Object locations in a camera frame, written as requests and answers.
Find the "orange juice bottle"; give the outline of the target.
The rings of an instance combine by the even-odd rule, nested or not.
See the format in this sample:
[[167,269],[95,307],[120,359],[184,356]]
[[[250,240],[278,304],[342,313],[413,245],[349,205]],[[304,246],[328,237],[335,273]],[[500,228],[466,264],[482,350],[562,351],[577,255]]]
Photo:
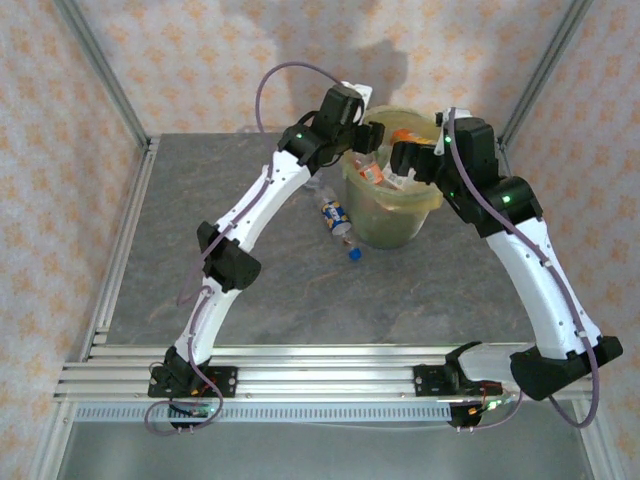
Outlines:
[[429,147],[435,147],[437,144],[436,140],[428,139],[406,128],[395,130],[391,134],[389,140],[389,144],[391,146],[395,146],[396,144],[401,142],[425,145]]

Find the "bottle white label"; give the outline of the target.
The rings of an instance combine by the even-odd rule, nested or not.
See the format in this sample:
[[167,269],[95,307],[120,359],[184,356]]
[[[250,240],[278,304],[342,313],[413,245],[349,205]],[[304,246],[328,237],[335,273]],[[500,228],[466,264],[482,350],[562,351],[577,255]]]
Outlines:
[[416,182],[408,176],[399,176],[390,169],[383,170],[384,185],[392,190],[408,191],[416,185]]

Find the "clear bottle orange-red label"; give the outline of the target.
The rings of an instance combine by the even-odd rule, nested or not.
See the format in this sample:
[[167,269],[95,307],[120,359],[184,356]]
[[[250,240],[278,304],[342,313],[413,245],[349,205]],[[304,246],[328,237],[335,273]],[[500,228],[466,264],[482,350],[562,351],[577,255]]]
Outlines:
[[371,184],[379,185],[385,180],[380,166],[375,161],[367,164],[360,163],[356,166],[356,170],[362,178]]

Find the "crumpled clear bottle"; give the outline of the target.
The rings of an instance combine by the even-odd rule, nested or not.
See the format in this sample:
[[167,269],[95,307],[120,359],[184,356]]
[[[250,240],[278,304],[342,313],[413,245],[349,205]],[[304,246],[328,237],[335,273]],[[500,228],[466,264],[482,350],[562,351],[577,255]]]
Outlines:
[[337,199],[336,192],[324,181],[321,176],[311,177],[303,185],[303,187],[324,203],[331,202]]

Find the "blue Pepsi label bottle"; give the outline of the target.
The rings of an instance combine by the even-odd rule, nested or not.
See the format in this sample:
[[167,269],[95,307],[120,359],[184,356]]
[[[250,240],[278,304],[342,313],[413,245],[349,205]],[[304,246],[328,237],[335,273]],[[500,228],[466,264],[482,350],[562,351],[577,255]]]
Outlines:
[[323,197],[320,211],[332,236],[347,251],[348,258],[359,261],[362,252],[353,235],[350,218],[342,205],[331,197]]

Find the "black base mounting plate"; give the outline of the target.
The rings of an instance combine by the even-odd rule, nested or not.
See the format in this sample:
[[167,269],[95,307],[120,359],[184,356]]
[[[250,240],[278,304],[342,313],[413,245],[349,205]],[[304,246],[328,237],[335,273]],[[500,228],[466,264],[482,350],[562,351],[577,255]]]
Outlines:
[[413,384],[418,397],[448,396],[499,396],[503,394],[500,383],[472,381],[451,365],[416,365]]
[[[204,376],[216,385],[224,398],[234,398],[238,369],[232,366],[205,366]],[[187,366],[182,372],[172,373],[166,366],[154,366],[148,386],[151,398],[213,398],[217,394],[196,372]]]

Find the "small controller board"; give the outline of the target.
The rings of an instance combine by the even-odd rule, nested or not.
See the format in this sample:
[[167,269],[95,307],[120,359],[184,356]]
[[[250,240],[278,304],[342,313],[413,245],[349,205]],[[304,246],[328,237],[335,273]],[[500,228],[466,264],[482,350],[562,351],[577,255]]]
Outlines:
[[209,418],[216,412],[216,409],[209,404],[173,400],[169,401],[169,409],[184,418]]
[[515,404],[517,403],[518,398],[516,396],[500,396],[498,398],[492,400],[486,400],[480,405],[471,406],[466,409],[466,412],[470,416],[481,416],[487,412],[495,411],[497,409],[506,408],[509,413],[511,413]]

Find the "aluminium frame post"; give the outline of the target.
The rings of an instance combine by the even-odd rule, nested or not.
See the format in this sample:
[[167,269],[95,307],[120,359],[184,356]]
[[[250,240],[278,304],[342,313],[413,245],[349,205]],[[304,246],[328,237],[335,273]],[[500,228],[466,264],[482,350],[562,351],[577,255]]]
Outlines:
[[136,144],[141,150],[146,151],[151,144],[151,137],[146,133],[77,1],[53,0],[53,3],[78,41],[84,56],[102,82]]
[[571,0],[502,132],[497,137],[497,143],[502,152],[505,152],[513,143],[593,2],[594,0]]

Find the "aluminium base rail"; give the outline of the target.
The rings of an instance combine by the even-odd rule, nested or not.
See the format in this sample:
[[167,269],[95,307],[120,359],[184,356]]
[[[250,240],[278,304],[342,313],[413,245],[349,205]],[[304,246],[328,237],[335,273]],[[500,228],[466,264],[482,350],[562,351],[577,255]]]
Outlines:
[[[211,363],[235,366],[237,402],[415,399],[413,367],[440,365],[449,347],[410,345],[216,346]],[[68,401],[147,400],[149,367],[165,350],[95,345],[63,366],[54,396]]]

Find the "aluminium lower frame rail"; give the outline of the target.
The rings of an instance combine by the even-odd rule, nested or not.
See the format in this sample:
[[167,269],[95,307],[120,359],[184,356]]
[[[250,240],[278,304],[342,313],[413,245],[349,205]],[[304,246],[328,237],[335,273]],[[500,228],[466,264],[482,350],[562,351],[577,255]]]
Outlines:
[[75,402],[55,403],[38,442],[27,480],[57,480],[76,410]]
[[594,480],[626,480],[603,403],[580,435]]

